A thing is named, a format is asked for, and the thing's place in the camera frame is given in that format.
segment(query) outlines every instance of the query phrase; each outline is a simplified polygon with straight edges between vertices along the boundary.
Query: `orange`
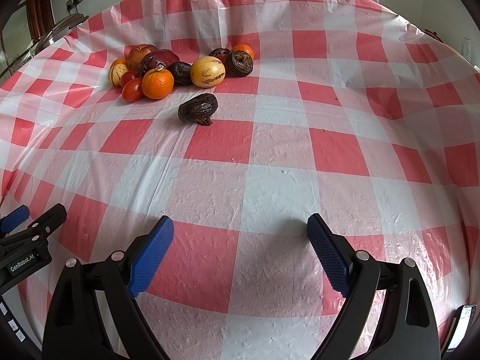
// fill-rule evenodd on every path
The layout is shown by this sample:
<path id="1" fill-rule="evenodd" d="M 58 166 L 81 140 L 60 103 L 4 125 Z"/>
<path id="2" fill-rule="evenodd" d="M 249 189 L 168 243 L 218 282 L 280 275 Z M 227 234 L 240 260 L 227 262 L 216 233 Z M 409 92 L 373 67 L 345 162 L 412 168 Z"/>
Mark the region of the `orange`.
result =
<path id="1" fill-rule="evenodd" d="M 124 64 L 126 65 L 127 64 L 127 60 L 125 58 L 117 58 L 115 61 L 112 62 L 112 64 L 110 65 L 110 69 L 112 69 L 112 66 L 115 66 L 117 64 Z"/>
<path id="2" fill-rule="evenodd" d="M 142 80 L 143 94 L 153 100 L 168 96 L 173 89 L 173 76 L 167 69 L 156 67 L 145 73 Z"/>
<path id="3" fill-rule="evenodd" d="M 251 56 L 252 59 L 254 58 L 254 51 L 247 44 L 237 44 L 236 46 L 232 47 L 232 50 L 242 50 Z"/>

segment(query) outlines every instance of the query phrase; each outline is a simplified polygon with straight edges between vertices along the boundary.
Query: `blue textured pad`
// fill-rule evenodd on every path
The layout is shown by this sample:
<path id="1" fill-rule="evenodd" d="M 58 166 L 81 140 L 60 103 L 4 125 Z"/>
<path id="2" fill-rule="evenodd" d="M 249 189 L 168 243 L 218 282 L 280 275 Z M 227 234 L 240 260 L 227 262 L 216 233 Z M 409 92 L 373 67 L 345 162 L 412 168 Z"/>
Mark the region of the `blue textured pad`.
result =
<path id="1" fill-rule="evenodd" d="M 128 291 L 136 298 L 138 294 L 145 291 L 163 260 L 173 240 L 173 221 L 166 218 L 153 229 L 153 236 L 150 242 L 143 248 L 136 262 L 131 267 L 130 283 Z"/>
<path id="2" fill-rule="evenodd" d="M 9 234 L 28 219 L 30 211 L 23 205 L 8 214 L 0 222 L 0 232 Z"/>
<path id="3" fill-rule="evenodd" d="M 323 270 L 332 288 L 340 292 L 344 298 L 347 298 L 352 291 L 349 282 L 349 266 L 332 243 L 332 240 L 330 240 L 327 232 L 313 215 L 308 218 L 307 235 L 320 263 L 322 263 Z"/>

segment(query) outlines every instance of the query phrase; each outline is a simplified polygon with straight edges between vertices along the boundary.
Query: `red tomato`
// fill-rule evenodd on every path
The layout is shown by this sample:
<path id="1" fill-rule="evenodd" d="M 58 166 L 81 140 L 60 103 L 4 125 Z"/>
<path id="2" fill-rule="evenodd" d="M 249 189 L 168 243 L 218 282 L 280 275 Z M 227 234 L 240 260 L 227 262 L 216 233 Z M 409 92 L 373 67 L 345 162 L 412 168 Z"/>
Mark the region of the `red tomato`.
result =
<path id="1" fill-rule="evenodd" d="M 123 88 L 127 83 L 133 79 L 140 77 L 140 73 L 137 69 L 132 69 L 123 73 L 123 76 L 120 79 L 120 86 Z"/>
<path id="2" fill-rule="evenodd" d="M 121 96 L 128 103 L 140 100 L 143 97 L 142 79 L 136 78 L 128 81 L 121 91 Z"/>

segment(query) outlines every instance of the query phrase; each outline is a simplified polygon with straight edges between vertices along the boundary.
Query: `shiitake mushroom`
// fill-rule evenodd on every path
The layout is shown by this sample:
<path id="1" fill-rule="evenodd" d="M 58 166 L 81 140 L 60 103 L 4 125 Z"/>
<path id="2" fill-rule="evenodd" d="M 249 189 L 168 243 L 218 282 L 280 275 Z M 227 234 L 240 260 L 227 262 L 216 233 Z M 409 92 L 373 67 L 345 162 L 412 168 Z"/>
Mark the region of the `shiitake mushroom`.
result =
<path id="1" fill-rule="evenodd" d="M 254 60 L 242 50 L 231 50 L 226 56 L 226 65 L 236 76 L 248 76 L 254 70 Z"/>
<path id="2" fill-rule="evenodd" d="M 202 93 L 178 107 L 178 118 L 185 123 L 197 122 L 203 126 L 210 126 L 211 116 L 217 109 L 217 98 L 211 93 Z"/>
<path id="3" fill-rule="evenodd" d="M 169 71 L 172 73 L 173 79 L 176 84 L 191 85 L 190 78 L 191 65 L 186 62 L 174 62 L 170 65 Z"/>
<path id="4" fill-rule="evenodd" d="M 220 54 L 228 54 L 230 52 L 229 49 L 215 49 L 212 52 L 210 52 L 209 56 L 219 56 Z"/>

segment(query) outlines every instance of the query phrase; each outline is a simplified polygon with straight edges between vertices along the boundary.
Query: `red and white plastic tablecloth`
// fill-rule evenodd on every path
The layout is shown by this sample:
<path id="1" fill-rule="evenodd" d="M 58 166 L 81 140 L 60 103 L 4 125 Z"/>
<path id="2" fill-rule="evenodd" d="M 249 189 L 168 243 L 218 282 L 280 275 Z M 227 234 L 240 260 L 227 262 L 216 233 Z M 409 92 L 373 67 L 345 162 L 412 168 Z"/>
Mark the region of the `red and white plastic tablecloth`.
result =
<path id="1" fill-rule="evenodd" d="M 189 63 L 246 43 L 255 67 L 126 103 L 107 71 L 140 43 Z M 213 125 L 181 123 L 203 92 Z M 1 213 L 68 209 L 52 264 L 19 286 L 39 337 L 67 259 L 105 259 L 163 214 L 175 237 L 138 302 L 174 360 L 310 358 L 342 305 L 306 238 L 314 212 L 377 259 L 413 258 L 441 335 L 480 300 L 480 75 L 371 0 L 124 0 L 0 99 Z"/>

